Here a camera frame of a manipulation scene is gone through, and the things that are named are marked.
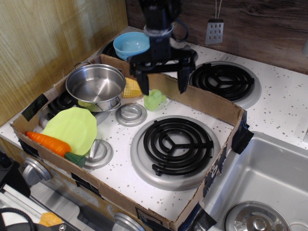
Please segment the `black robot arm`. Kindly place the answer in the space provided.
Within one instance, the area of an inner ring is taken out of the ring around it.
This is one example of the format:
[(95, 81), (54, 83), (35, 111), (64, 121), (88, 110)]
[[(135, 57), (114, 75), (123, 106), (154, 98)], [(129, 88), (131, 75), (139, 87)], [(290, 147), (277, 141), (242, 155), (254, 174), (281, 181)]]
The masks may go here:
[(128, 58), (130, 74), (137, 78), (143, 94), (149, 94), (148, 74), (177, 72), (180, 93), (187, 89), (190, 74), (195, 70), (197, 52), (193, 49), (176, 49), (170, 45), (174, 23), (181, 13), (180, 0), (141, 0), (139, 1), (145, 17), (144, 32), (149, 36), (150, 48)]

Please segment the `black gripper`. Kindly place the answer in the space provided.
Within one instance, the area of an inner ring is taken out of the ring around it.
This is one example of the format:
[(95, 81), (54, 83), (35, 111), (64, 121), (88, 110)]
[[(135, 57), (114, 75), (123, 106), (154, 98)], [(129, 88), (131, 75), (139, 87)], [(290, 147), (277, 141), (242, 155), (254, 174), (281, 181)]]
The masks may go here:
[(144, 95), (149, 95), (148, 73), (177, 72), (180, 93), (187, 89), (190, 75), (195, 70), (197, 52), (191, 48), (176, 49), (171, 46), (173, 26), (167, 29), (151, 29), (145, 26), (143, 31), (149, 36), (150, 48), (128, 58), (129, 71), (137, 78)]

